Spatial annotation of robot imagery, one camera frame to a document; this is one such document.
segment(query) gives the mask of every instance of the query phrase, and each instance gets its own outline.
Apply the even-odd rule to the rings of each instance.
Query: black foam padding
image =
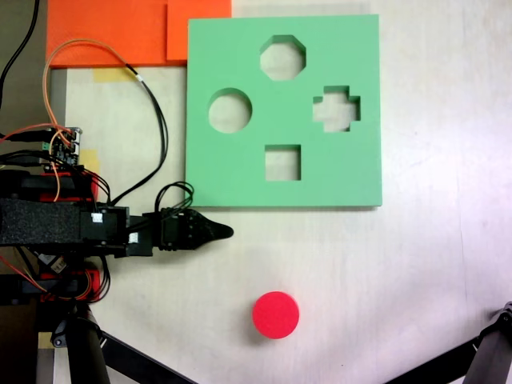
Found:
[[[0,198],[0,245],[51,243],[82,243],[79,207]]]

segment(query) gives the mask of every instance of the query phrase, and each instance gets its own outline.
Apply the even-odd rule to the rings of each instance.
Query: circle hole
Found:
[[[213,128],[224,134],[243,130],[253,113],[253,106],[245,93],[225,88],[212,97],[208,118]]]

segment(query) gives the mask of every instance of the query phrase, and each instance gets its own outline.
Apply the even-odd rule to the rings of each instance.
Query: white table surface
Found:
[[[322,3],[234,0],[234,16],[380,15],[383,206],[201,210],[235,236],[111,259],[110,294],[92,308],[104,330],[201,384],[385,382],[472,338],[512,299],[512,2]],[[170,155],[121,201],[133,214],[184,176],[186,70],[141,73],[167,117]],[[69,70],[66,124],[84,129],[114,195],[158,161],[136,83]],[[301,310],[277,341],[250,320],[272,290]],[[57,383],[69,382],[65,353]]]

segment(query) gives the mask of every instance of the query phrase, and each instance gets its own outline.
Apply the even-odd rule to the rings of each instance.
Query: white label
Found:
[[[138,232],[131,233],[128,237],[129,244],[133,244],[134,242],[138,243]]]
[[[58,260],[51,266],[51,269],[54,270],[56,273],[60,274],[66,267],[67,264],[64,261],[64,259],[58,258]]]
[[[93,218],[93,222],[103,222],[103,214],[90,214]]]

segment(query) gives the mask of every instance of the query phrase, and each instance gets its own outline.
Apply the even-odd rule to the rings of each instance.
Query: black tripod leg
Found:
[[[72,384],[110,384],[98,332],[92,323],[82,319],[70,321],[66,343]]]
[[[387,384],[448,384],[463,377],[476,354],[478,338],[437,356]]]
[[[505,384],[512,363],[512,344],[500,330],[480,343],[463,384]]]

